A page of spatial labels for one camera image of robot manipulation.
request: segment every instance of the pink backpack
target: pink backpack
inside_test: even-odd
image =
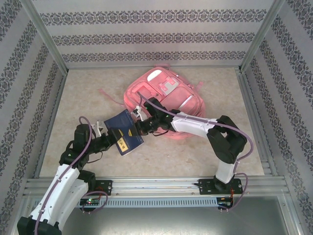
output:
[[[187,79],[171,71],[168,64],[161,64],[155,65],[154,69],[146,72],[127,88],[124,93],[124,105],[116,102],[104,90],[99,89],[99,91],[115,103],[125,106],[130,112],[140,104],[140,96],[137,94],[137,92],[140,92],[147,99],[151,97],[158,99],[168,111],[176,109],[203,118],[205,116],[205,105],[198,94],[202,85],[203,83],[199,82],[194,87]],[[147,117],[150,117],[150,114],[143,106],[144,102],[143,100],[140,106]],[[157,132],[161,134],[165,131],[159,128]],[[192,136],[189,133],[173,131],[169,131],[164,135],[175,140]]]

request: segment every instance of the black mounting plate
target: black mounting plate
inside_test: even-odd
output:
[[[196,185],[199,186],[200,195],[231,194],[230,190],[220,191],[215,188],[215,181],[213,179],[199,179]],[[234,190],[234,194],[243,193],[243,186],[240,179],[234,179],[230,183],[229,188],[232,188]]]
[[[104,191],[108,194],[108,196],[111,196],[112,184],[113,184],[112,180],[96,180],[94,190]]]

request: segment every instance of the aluminum frame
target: aluminum frame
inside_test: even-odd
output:
[[[253,102],[252,93],[249,88],[246,75],[242,74],[239,68],[235,68],[235,72],[237,75],[239,87],[243,96],[243,100],[244,100],[246,111],[247,111],[248,118],[250,121],[251,129],[252,129],[254,139],[256,142],[256,147],[260,155],[260,159],[267,160],[270,170],[271,170],[271,174],[273,176],[278,176],[278,173],[274,164],[274,160],[270,153],[264,131],[261,129],[262,128],[261,120],[258,115],[255,103]]]
[[[274,0],[272,6],[268,10],[268,13],[265,16],[265,19],[262,22],[258,32],[256,33],[246,55],[240,65],[240,71],[246,71],[247,67],[249,66],[254,54],[256,53],[259,45],[265,38],[266,33],[268,32],[270,25],[273,23],[274,19],[276,18],[279,10],[283,6],[285,0]]]
[[[163,177],[163,178],[119,178],[101,177],[98,180],[113,180],[112,194],[109,199],[143,201],[143,200],[198,200],[203,198],[216,198],[223,195],[200,195],[199,188],[194,185],[198,179],[212,177]],[[239,177],[243,185],[246,183],[244,177]],[[22,202],[14,222],[14,229],[11,235],[17,235],[16,225],[21,216],[28,216],[40,200],[48,186],[52,182],[52,177],[42,177],[40,179],[28,179],[22,196]],[[283,176],[249,176],[245,197],[273,196],[278,197],[286,227],[290,235],[302,235],[303,231],[299,219],[295,212],[290,192]]]
[[[48,148],[50,136],[51,136],[51,133],[52,133],[53,124],[54,124],[55,118],[57,116],[57,112],[59,110],[59,105],[60,105],[60,102],[61,102],[61,97],[62,97],[62,94],[63,94],[63,90],[64,90],[64,87],[65,87],[66,80],[67,80],[67,73],[64,75],[64,78],[63,78],[61,86],[60,86],[60,92],[58,93],[58,95],[56,97],[55,107],[54,107],[54,109],[52,111],[53,113],[52,113],[52,116],[51,116],[51,122],[50,122],[50,124],[48,126],[47,136],[46,136],[45,142],[43,144],[43,148],[42,148],[42,150],[40,152],[40,156],[38,158],[38,164],[37,164],[37,168],[36,168],[36,171],[35,171],[35,174],[34,174],[34,178],[39,178],[40,171],[41,171],[41,168],[42,168],[43,163],[44,163],[45,153],[46,153],[47,148]]]
[[[67,75],[68,68],[65,64],[65,61],[60,54],[57,46],[55,45],[47,27],[45,26],[42,18],[40,17],[38,11],[36,10],[36,7],[32,0],[21,0],[20,1],[23,8],[29,15],[31,21],[33,22],[34,26],[36,27],[38,33],[40,34],[42,40],[46,44],[49,52],[51,53],[53,59],[56,61],[61,73],[63,76]]]

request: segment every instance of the metal bracket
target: metal bracket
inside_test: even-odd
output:
[[[219,209],[225,210],[225,208],[232,208],[234,205],[234,200],[232,197],[217,197],[217,204],[221,207]]]
[[[108,196],[111,196],[112,183],[113,183],[112,180],[96,180],[94,190],[106,192]],[[84,209],[84,211],[86,211],[86,212],[91,212],[99,206],[101,196],[102,195],[99,195],[99,198],[92,198],[92,199],[91,198],[89,198],[89,199],[82,198],[82,199],[80,199],[79,205],[80,206],[82,206],[82,205],[91,206],[91,207]]]
[[[231,194],[230,190],[220,191],[215,188],[214,179],[199,179],[198,183],[195,184],[199,187],[200,195],[227,195]],[[229,188],[233,189],[233,194],[242,194],[243,187],[240,179],[234,179],[230,182]]]

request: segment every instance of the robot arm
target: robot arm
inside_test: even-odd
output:
[[[157,99],[150,98],[149,101],[166,110]],[[234,122],[227,116],[221,116],[219,119],[207,119],[192,117],[179,110],[171,110],[171,113],[179,115],[179,117],[177,117],[155,108],[148,102],[145,102],[144,106],[151,117],[144,121],[137,121],[131,131],[138,135],[146,135],[161,127],[165,131],[187,132],[208,138],[216,156],[220,159],[218,170],[215,174],[215,187],[221,192],[228,190],[234,178],[233,171],[237,157],[243,151],[247,139],[237,131],[220,127],[213,123],[219,123],[238,129]]]
[[[91,140],[86,152],[60,180],[60,175],[82,153],[88,143],[89,136],[92,135],[87,124],[80,124],[76,127],[74,140],[67,145],[65,152],[61,155],[60,166],[41,202],[28,218],[20,218],[17,225],[20,235],[34,234],[39,212],[42,212],[42,215],[37,230],[38,235],[61,235],[64,224],[77,203],[88,191],[94,191],[95,174],[83,170],[83,167],[89,161],[90,154],[107,151],[121,138],[121,134],[114,129],[108,130],[107,135],[101,134],[98,125],[92,132],[97,137]],[[51,190],[56,181],[59,183]],[[47,204],[43,208],[43,203],[47,197]]]

